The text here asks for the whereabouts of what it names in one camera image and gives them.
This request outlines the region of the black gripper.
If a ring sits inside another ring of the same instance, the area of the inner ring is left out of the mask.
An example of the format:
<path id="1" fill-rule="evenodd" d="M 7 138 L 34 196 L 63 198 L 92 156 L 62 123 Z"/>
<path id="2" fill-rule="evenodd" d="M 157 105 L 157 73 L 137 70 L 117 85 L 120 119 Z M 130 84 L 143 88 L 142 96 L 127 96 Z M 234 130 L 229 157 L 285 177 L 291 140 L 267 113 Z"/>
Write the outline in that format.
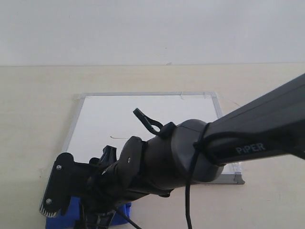
<path id="1" fill-rule="evenodd" d="M 76 229 L 108 229 L 114 218 L 114 208 L 148 195 L 145 180 L 144 152 L 147 146 L 124 146 L 119 160 L 112 164 L 102 160 L 79 164 L 71 181 L 71 195 L 81 199 L 80 218 Z M 106 213 L 88 210 L 111 210 Z"/>

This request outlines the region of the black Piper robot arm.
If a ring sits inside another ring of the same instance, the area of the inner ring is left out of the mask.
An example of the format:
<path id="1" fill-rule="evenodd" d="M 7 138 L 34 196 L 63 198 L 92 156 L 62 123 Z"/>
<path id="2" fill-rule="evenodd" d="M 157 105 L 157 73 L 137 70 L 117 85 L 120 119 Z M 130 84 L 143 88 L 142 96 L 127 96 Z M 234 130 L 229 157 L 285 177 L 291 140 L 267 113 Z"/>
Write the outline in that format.
<path id="1" fill-rule="evenodd" d="M 120 206 L 149 194 L 167 198 L 185 187 L 185 214 L 190 214 L 190 186 L 217 179 L 224 166 L 282 155 L 305 157 L 305 77 L 303 75 L 208 123 L 189 119 L 161 124 L 139 109 L 136 117 L 152 134 L 131 135 L 119 157 L 107 144 L 88 160 L 90 172 L 77 177 L 85 192 L 77 229 L 106 229 Z"/>

